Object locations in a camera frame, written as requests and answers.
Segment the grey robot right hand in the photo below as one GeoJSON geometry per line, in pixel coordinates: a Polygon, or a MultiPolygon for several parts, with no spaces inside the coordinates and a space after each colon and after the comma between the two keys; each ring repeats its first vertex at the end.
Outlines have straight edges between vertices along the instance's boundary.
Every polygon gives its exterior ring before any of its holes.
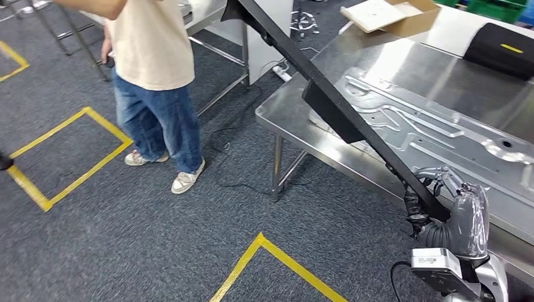
{"type": "Polygon", "coordinates": [[[426,247],[446,248],[464,259],[484,259],[488,256],[489,212],[487,189],[463,180],[451,167],[425,167],[414,175],[423,186],[432,182],[433,196],[441,195],[445,187],[453,197],[450,217],[443,223],[430,218],[423,202],[405,185],[404,203],[407,220],[412,225],[412,237],[426,247]]]}

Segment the person's hand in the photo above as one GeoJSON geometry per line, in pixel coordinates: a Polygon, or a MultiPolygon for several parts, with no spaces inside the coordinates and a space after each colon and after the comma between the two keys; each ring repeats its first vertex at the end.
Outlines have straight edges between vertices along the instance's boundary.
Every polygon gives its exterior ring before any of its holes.
{"type": "Polygon", "coordinates": [[[108,61],[109,54],[113,51],[111,38],[105,37],[101,46],[101,63],[105,64],[108,61]]]}

